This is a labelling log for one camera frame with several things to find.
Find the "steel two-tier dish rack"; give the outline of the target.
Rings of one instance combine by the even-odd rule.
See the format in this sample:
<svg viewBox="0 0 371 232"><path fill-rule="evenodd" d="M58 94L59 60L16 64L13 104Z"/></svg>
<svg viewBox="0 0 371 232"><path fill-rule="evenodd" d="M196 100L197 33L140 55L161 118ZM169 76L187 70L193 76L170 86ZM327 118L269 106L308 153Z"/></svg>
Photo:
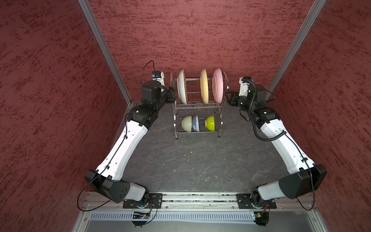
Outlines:
<svg viewBox="0 0 371 232"><path fill-rule="evenodd" d="M209 90L209 103L205 104L202 100L200 77L185 77L187 105L183 104L179 99L177 89L177 76L170 74L171 87L175 89L176 101L173 103L173 126L174 135L178 139L179 135L187 133L216 133L218 137L222 135L223 129L223 108L226 106L226 100L223 99L221 103L217 103L213 97L213 78L208 76L208 90ZM185 132L182 129L181 122L186 116L199 116L200 132L192 129L191 132ZM209 116L215 118L215 131L209 131L205 127L205 120Z"/></svg>

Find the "yellow bear plate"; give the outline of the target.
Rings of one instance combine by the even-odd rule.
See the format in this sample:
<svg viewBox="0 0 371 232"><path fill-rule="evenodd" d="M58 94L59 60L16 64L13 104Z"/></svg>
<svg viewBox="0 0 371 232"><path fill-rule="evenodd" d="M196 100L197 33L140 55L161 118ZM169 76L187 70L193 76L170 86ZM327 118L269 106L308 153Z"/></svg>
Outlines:
<svg viewBox="0 0 371 232"><path fill-rule="evenodd" d="M202 100L205 104L208 104L209 103L209 90L208 90L208 77L207 77L206 69L203 69L201 71L200 86L201 86Z"/></svg>

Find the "pink bear plate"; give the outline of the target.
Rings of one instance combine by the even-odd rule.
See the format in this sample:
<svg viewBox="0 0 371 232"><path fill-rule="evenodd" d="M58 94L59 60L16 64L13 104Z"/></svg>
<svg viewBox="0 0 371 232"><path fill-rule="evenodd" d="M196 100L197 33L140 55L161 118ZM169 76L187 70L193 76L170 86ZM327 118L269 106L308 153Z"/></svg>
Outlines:
<svg viewBox="0 0 371 232"><path fill-rule="evenodd" d="M220 68L216 69L213 73L213 97L215 102L221 103L223 99L223 74Z"/></svg>

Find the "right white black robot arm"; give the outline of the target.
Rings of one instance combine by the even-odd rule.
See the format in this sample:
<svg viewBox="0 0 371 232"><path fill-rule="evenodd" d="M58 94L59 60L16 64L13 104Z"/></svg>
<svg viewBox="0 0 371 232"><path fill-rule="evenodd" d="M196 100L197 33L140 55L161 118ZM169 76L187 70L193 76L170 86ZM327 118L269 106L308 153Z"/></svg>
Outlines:
<svg viewBox="0 0 371 232"><path fill-rule="evenodd" d="M240 92L227 92L228 104L248 114L255 136L271 142L281 156L289 175L277 181L255 187L250 195L254 208L263 208L279 198L296 199L315 193L322 184L327 170L309 158L285 128L278 113L268 107L265 88L252 82L241 84Z"/></svg>

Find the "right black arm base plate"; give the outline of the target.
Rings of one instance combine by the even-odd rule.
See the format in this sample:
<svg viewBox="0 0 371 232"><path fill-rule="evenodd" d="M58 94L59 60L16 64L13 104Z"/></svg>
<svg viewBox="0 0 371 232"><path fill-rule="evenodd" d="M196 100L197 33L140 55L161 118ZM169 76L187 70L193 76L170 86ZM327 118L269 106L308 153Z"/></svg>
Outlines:
<svg viewBox="0 0 371 232"><path fill-rule="evenodd" d="M257 192L236 195L239 209L276 209L274 200L264 200Z"/></svg>

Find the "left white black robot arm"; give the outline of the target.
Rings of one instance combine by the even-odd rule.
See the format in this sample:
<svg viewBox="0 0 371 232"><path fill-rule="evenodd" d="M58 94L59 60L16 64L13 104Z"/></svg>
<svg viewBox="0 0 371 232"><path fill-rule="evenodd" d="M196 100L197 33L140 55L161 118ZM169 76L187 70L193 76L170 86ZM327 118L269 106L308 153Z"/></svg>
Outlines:
<svg viewBox="0 0 371 232"><path fill-rule="evenodd" d="M160 109L175 100L173 87L166 88L156 80L146 82L142 86L141 103L125 116L125 127L113 148L96 169L86 173L88 186L115 203L128 200L147 204L148 188L124 181L124 170L137 145L158 118Z"/></svg>

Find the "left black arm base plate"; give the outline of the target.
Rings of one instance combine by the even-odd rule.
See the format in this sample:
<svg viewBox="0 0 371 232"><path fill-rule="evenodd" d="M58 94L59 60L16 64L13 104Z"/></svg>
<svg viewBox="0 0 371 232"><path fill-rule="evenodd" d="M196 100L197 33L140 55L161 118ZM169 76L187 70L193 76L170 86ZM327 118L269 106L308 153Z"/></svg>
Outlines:
<svg viewBox="0 0 371 232"><path fill-rule="evenodd" d="M123 202L124 209L151 209L154 207L155 209L161 208L162 204L162 193L145 193L144 197L140 201L134 200L127 200L125 199Z"/></svg>

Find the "white patterned deep plate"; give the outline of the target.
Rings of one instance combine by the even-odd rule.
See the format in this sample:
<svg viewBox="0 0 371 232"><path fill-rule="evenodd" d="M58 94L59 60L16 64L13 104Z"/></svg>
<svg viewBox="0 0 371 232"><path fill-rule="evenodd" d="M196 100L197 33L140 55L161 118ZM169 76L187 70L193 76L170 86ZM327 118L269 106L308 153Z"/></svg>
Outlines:
<svg viewBox="0 0 371 232"><path fill-rule="evenodd" d="M185 79L185 71L182 69L177 77L177 89L179 99L182 101L183 104L187 105L187 94L186 94L186 79Z"/></svg>

